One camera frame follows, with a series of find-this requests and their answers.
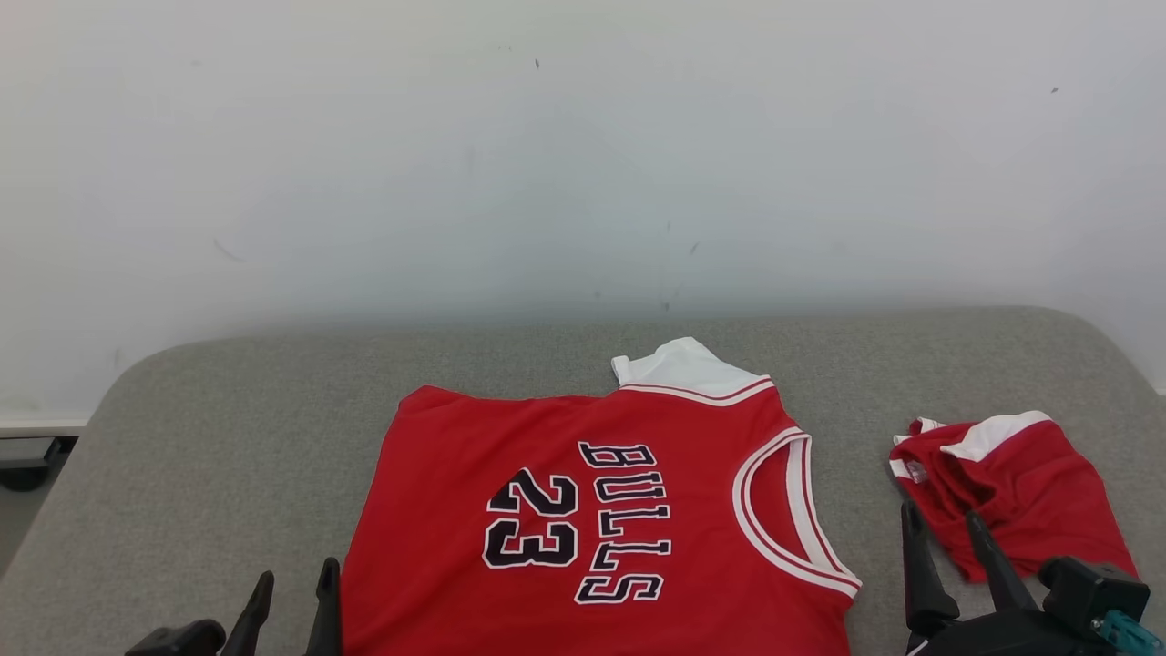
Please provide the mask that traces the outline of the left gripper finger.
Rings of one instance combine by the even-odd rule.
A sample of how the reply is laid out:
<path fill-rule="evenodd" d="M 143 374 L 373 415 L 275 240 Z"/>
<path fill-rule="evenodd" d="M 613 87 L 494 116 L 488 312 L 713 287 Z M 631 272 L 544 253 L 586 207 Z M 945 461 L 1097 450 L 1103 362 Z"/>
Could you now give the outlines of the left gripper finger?
<path fill-rule="evenodd" d="M 340 565 L 336 558 L 325 558 L 323 562 L 315 597 L 317 608 L 305 655 L 340 656 L 343 653 Z"/>
<path fill-rule="evenodd" d="M 271 613 L 274 574 L 265 570 L 251 591 L 250 600 L 222 647 L 222 656 L 251 656 L 257 651 L 260 630 Z"/>

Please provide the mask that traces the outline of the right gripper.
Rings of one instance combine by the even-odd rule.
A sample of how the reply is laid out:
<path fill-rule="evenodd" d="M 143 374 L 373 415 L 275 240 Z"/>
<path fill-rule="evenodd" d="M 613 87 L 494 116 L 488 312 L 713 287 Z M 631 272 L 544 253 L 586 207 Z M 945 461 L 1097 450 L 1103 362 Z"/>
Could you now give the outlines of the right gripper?
<path fill-rule="evenodd" d="M 929 546 L 930 530 L 913 501 L 901 505 L 907 655 L 1116 655 L 1095 634 L 1072 630 L 1038 605 L 978 512 L 967 512 L 972 551 L 986 572 L 993 611 L 967 621 L 946 594 Z"/>

